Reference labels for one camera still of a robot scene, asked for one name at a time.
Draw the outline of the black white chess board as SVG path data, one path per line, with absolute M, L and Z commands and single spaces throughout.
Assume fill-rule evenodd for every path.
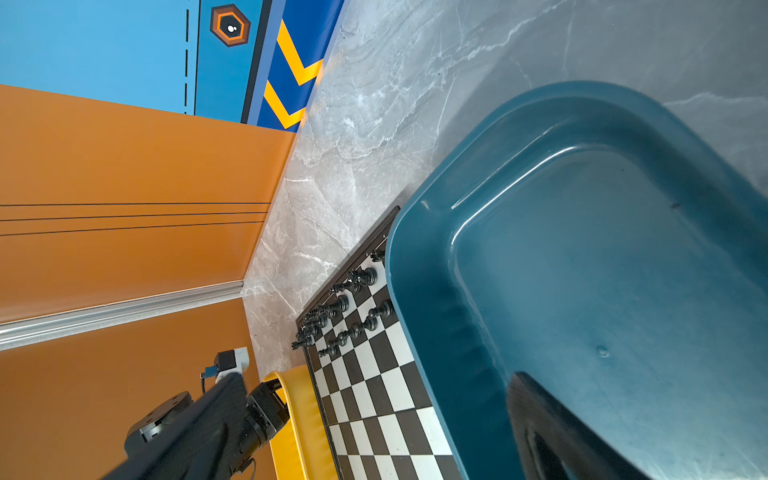
M 329 319 L 313 346 L 303 348 L 340 479 L 458 479 L 461 473 L 395 311 L 357 338 L 350 327 L 390 300 L 386 280 L 393 207 L 364 236 L 296 320 L 346 296 L 349 309 Z M 358 293 L 335 293 L 348 273 L 373 267 L 378 279 Z M 318 355 L 337 344 L 340 354 Z

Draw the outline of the black chess piece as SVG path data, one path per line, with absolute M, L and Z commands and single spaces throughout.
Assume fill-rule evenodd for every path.
M 357 269 L 348 273 L 348 280 L 358 286 L 372 286 L 376 283 L 377 279 L 378 273 L 373 267 Z

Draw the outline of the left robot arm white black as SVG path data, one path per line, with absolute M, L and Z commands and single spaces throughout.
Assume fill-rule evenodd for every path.
M 109 479 L 229 479 L 286 426 L 279 380 L 245 392 L 241 375 L 224 379 L 194 401 L 184 391 L 129 430 L 127 460 Z

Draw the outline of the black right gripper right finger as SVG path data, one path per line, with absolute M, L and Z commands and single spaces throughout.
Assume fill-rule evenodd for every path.
M 645 479 L 533 377 L 517 372 L 506 406 L 527 479 Z

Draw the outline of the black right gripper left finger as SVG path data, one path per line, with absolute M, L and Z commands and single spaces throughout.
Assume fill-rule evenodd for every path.
M 229 479 L 240 462 L 246 414 L 242 375 L 230 374 L 193 402 L 187 391 L 136 422 L 127 459 L 107 479 Z

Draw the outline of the aluminium corner post left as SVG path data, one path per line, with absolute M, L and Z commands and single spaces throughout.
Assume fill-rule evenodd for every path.
M 11 350 L 238 299 L 243 285 L 241 280 L 230 281 L 6 322 L 1 325 L 1 349 Z

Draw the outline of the yellow plastic tray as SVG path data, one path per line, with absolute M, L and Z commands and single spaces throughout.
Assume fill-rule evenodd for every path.
M 287 404 L 290 419 L 270 441 L 276 477 L 331 480 L 339 475 L 306 365 L 271 372 L 265 381 L 278 380 L 278 396 Z

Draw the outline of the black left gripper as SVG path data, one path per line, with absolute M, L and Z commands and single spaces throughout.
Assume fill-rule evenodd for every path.
M 260 438 L 274 438 L 290 420 L 287 404 L 278 395 L 279 379 L 266 380 L 248 395 L 248 413 Z

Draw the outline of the teal plastic tray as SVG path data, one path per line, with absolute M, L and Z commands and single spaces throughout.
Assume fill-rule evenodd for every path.
M 462 476 L 523 475 L 525 373 L 653 479 L 767 475 L 767 200 L 600 82 L 485 118 L 395 220 L 397 316 Z

